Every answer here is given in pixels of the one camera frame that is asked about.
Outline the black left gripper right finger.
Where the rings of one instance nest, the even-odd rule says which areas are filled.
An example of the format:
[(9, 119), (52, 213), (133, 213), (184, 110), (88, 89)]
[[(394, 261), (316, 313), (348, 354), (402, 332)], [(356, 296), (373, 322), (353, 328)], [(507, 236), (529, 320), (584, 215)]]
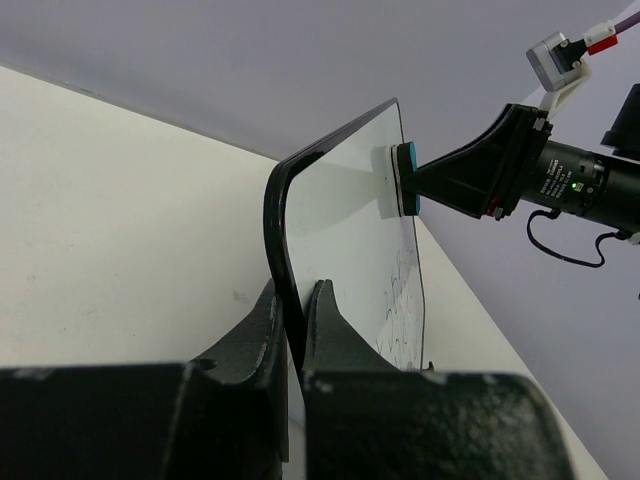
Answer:
[(402, 371), (315, 285), (300, 373), (310, 479), (571, 479), (541, 390), (521, 375)]

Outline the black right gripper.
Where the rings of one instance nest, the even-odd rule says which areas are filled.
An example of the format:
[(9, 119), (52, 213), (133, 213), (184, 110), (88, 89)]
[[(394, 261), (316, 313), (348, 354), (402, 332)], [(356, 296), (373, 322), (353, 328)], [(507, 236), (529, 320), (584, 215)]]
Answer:
[(550, 139), (552, 124), (535, 107), (507, 104), (479, 137), (402, 173), (402, 192), (479, 219), (501, 219), (523, 200), (639, 232), (639, 161)]

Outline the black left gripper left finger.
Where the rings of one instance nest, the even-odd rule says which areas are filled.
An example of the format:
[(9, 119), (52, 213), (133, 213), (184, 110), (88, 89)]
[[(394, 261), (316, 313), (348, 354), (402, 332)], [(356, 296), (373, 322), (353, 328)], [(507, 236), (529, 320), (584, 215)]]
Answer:
[(287, 347), (267, 284), (188, 362), (5, 368), (5, 479), (278, 479), (288, 459)]

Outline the blue whiteboard eraser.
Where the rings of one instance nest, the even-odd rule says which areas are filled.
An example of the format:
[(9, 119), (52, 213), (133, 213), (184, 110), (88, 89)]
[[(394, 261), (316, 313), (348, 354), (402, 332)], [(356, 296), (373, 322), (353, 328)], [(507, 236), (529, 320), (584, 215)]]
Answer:
[(402, 180), (417, 169), (415, 143), (375, 147), (371, 162), (381, 217), (417, 216), (421, 208), (420, 196), (402, 187)]

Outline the white whiteboard black frame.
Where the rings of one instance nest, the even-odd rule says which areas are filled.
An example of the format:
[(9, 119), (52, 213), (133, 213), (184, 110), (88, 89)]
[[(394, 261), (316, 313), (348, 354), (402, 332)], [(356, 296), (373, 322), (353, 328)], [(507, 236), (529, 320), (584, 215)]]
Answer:
[(339, 313), (402, 370), (424, 362), (426, 298), (416, 221), (399, 208), (392, 150), (404, 141), (392, 98), (277, 163), (266, 184), (263, 235), (301, 363), (312, 291), (333, 285)]

